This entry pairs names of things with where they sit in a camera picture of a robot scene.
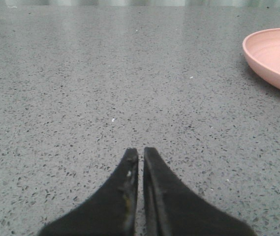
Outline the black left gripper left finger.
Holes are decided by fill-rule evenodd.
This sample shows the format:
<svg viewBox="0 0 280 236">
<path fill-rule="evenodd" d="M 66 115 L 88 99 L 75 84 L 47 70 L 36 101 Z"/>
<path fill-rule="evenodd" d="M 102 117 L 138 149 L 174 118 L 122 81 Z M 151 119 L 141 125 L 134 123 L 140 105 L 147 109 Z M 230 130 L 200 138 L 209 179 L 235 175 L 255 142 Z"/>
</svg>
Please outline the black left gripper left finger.
<svg viewBox="0 0 280 236">
<path fill-rule="evenodd" d="M 126 149 L 104 184 L 86 201 L 40 231 L 41 236 L 132 236 L 138 195 L 138 152 Z"/>
</svg>

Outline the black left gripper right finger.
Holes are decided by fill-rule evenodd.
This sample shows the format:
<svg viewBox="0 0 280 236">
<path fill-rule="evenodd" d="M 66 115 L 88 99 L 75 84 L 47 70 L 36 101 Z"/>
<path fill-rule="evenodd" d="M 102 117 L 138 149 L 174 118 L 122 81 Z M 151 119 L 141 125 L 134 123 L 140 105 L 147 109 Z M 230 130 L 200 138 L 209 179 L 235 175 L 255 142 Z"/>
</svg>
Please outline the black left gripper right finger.
<svg viewBox="0 0 280 236">
<path fill-rule="evenodd" d="M 153 147 L 144 149 L 144 205 L 149 236 L 253 236 L 244 222 L 190 190 Z"/>
</svg>

